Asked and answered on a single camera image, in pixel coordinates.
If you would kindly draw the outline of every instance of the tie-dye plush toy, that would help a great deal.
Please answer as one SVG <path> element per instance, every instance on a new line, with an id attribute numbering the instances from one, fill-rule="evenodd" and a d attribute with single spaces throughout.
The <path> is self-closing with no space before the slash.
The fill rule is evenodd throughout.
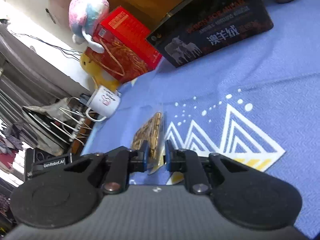
<path id="1" fill-rule="evenodd" d="M 107 0 L 71 0 L 69 6 L 69 26 L 74 43 L 81 44 L 86 40 L 89 47 L 97 53 L 103 53 L 104 48 L 92 40 L 92 35 L 98 25 L 109 13 Z"/>

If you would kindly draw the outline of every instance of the black box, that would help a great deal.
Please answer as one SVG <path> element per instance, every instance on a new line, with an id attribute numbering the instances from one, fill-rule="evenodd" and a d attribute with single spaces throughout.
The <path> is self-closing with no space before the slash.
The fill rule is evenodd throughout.
<path id="1" fill-rule="evenodd" d="M 179 67 L 272 27 L 261 0 L 184 0 L 147 40 Z"/>

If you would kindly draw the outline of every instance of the yellow stuffed animal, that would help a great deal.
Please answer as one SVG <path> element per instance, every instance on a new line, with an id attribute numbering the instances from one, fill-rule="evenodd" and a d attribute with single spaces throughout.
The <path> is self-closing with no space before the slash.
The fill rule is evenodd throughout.
<path id="1" fill-rule="evenodd" d="M 91 60 L 87 55 L 81 54 L 80 65 L 84 71 L 86 71 L 90 76 L 92 76 L 92 79 L 96 84 L 96 88 L 99 85 L 102 85 L 107 89 L 115 92 L 116 89 L 119 87 L 120 83 L 118 80 L 105 80 L 103 77 L 105 71 L 97 63 Z"/>

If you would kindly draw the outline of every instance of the plush toy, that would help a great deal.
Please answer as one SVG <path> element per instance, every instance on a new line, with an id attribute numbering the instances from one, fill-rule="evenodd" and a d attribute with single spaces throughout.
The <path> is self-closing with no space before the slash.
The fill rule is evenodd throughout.
<path id="1" fill-rule="evenodd" d="M 108 74 L 104 71 L 97 63 L 91 60 L 87 55 L 82 54 L 80 57 L 80 65 L 84 71 L 86 71 L 90 76 L 92 76 L 93 81 L 96 84 L 96 88 L 99 85 L 106 87 L 107 89 L 115 92 L 116 89 L 119 87 L 120 83 L 118 80 L 106 80 L 103 77 L 103 74 Z"/>
<path id="2" fill-rule="evenodd" d="M 107 0 L 71 0 L 69 6 L 69 26 L 74 43 L 81 44 L 86 40 L 89 47 L 97 53 L 103 53 L 104 48 L 92 40 L 92 35 L 98 25 L 109 13 Z"/>

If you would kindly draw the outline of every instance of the blue tablecloth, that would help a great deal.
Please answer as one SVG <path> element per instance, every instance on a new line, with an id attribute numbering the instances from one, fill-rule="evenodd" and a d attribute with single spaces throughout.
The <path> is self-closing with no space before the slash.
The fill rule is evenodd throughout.
<path id="1" fill-rule="evenodd" d="M 97 123 L 82 154 L 130 147 L 158 110 L 166 138 L 199 155 L 220 152 L 285 180 L 300 191 L 295 226 L 320 231 L 320 0 L 264 0 L 274 22 L 266 33 L 178 69 L 165 59 L 122 86 L 113 117 Z M 136 184 L 166 184 L 165 167 L 136 173 Z"/>

